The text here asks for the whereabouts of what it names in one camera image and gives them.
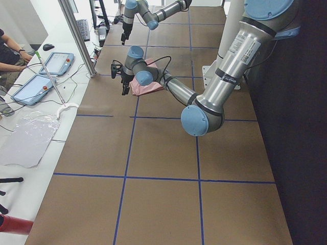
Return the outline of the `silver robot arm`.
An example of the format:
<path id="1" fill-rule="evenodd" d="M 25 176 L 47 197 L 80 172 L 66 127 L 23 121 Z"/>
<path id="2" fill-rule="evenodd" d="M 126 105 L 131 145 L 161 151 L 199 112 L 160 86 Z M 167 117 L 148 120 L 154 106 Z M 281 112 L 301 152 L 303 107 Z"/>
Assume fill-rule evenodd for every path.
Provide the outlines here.
<path id="1" fill-rule="evenodd" d="M 125 45 L 126 40 L 129 39 L 136 14 L 140 15 L 150 30 L 155 30 L 160 22 L 166 20 L 178 12 L 187 11 L 191 3 L 191 0 L 175 1 L 152 13 L 149 9 L 147 1 L 126 1 L 122 21 L 124 30 L 121 35 L 122 45 Z"/>
<path id="2" fill-rule="evenodd" d="M 185 86 L 165 68 L 147 64 L 139 46 L 130 47 L 124 63 L 112 62 L 111 75 L 121 76 L 123 94 L 128 94 L 132 80 L 142 86 L 159 83 L 184 104 L 181 113 L 183 129 L 192 136 L 205 135 L 222 127 L 223 105 L 245 71 L 251 68 L 262 44 L 299 33 L 300 8 L 301 1 L 244 1 L 236 36 L 202 94 Z"/>

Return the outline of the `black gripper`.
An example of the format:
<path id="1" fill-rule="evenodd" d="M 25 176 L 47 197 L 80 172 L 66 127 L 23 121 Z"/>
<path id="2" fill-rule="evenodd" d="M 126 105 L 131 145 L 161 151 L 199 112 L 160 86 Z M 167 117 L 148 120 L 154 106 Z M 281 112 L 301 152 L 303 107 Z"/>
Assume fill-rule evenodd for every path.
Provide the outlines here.
<path id="1" fill-rule="evenodd" d="M 130 90 L 130 82 L 134 79 L 134 74 L 131 71 L 128 71 L 124 65 L 118 61 L 113 60 L 111 64 L 111 77 L 114 79 L 116 75 L 120 75 L 121 83 L 123 85 L 122 95 L 128 95 Z"/>
<path id="2" fill-rule="evenodd" d="M 123 33 L 121 35 L 121 43 L 122 45 L 125 45 L 125 42 L 126 40 L 129 39 L 129 36 L 133 28 L 133 18 L 126 17 L 125 15 L 116 16 L 114 18 L 114 24 L 117 24 L 118 22 L 123 23 Z"/>

